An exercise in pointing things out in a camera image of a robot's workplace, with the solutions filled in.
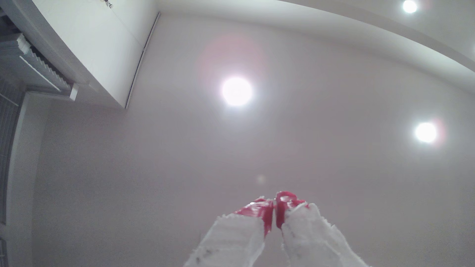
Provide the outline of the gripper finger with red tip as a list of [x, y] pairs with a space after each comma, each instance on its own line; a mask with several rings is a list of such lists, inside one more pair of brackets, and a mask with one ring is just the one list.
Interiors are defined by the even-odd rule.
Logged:
[[272, 229], [274, 200], [258, 198], [216, 219], [184, 267], [252, 267]]
[[289, 191], [276, 194], [276, 226], [291, 267], [367, 267], [315, 203]]

